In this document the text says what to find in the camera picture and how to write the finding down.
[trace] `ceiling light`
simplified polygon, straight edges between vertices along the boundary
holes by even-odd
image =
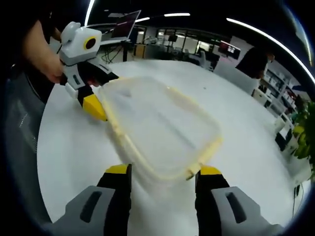
[[[268,39],[270,39],[271,41],[273,41],[274,43],[278,44],[282,49],[284,49],[287,53],[290,54],[291,57],[293,57],[300,65],[301,67],[305,70],[305,72],[309,75],[309,77],[311,78],[311,80],[313,81],[313,83],[315,84],[315,78],[313,77],[313,75],[311,74],[311,72],[308,70],[308,68],[302,63],[302,61],[293,53],[289,50],[289,48],[287,48],[284,44],[282,44],[281,42],[279,42],[278,40],[276,40],[275,38],[271,37],[270,35],[266,34],[265,32],[259,30],[259,29],[256,29],[255,27],[253,26],[250,26],[250,25],[247,25],[243,22],[240,22],[240,21],[236,21],[236,20],[233,20],[233,19],[230,19],[230,18],[227,18],[227,20],[229,22],[233,22],[233,23],[236,23],[238,25],[241,25],[241,26],[244,26],[246,28],[249,28],[251,30],[254,30],[256,31],[257,33],[260,33],[261,35],[267,37]]]
[[[150,19],[149,17],[141,18],[141,19],[136,20],[136,23],[140,21],[147,21],[149,19]]]
[[[171,13],[171,14],[164,14],[164,16],[190,16],[189,13]]]
[[[89,4],[89,7],[88,7],[87,15],[85,16],[84,26],[88,25],[88,21],[89,21],[89,18],[90,18],[90,13],[91,13],[91,10],[93,8],[94,2],[95,2],[95,0],[90,0],[90,4]]]

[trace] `transparent plastic lid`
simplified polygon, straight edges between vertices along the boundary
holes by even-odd
[[[119,155],[145,177],[188,179],[221,144],[206,112],[153,78],[113,80],[99,93]]]

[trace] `monitor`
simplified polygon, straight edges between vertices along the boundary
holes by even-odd
[[[233,46],[232,44],[221,41],[218,51],[222,54],[225,54],[227,57],[238,59],[238,57],[240,56],[241,49]]]
[[[120,17],[115,25],[111,39],[128,39],[141,10]]]

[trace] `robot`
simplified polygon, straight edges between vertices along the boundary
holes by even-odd
[[[117,79],[110,68],[96,57],[101,32],[71,22],[61,35],[60,58],[65,64],[61,85],[77,99],[83,110],[106,120],[105,111],[86,83],[89,76],[101,84]],[[71,200],[65,215],[46,230],[54,236],[127,236],[131,164],[112,166],[97,186],[89,186]],[[237,187],[230,187],[221,172],[202,166],[195,178],[195,209],[199,236],[271,236],[283,229],[270,225],[260,207]]]
[[[112,70],[98,57],[101,31],[81,27],[80,23],[69,23],[61,34],[60,59],[64,63],[61,85],[71,97],[77,99],[83,110],[94,118],[106,121],[105,111],[87,84],[93,77],[101,86],[117,79]]]

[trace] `round table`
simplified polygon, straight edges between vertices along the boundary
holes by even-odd
[[[151,76],[194,99],[221,126],[223,144],[209,161],[229,182],[261,207],[272,224],[286,225],[292,187],[274,141],[274,117],[251,96],[213,72],[182,61],[142,60],[111,64],[123,77]],[[105,132],[60,85],[55,85],[42,117],[37,169],[42,197],[55,222],[65,205],[104,171],[121,161]],[[133,181],[129,235],[197,235],[192,181],[183,203],[161,206]]]

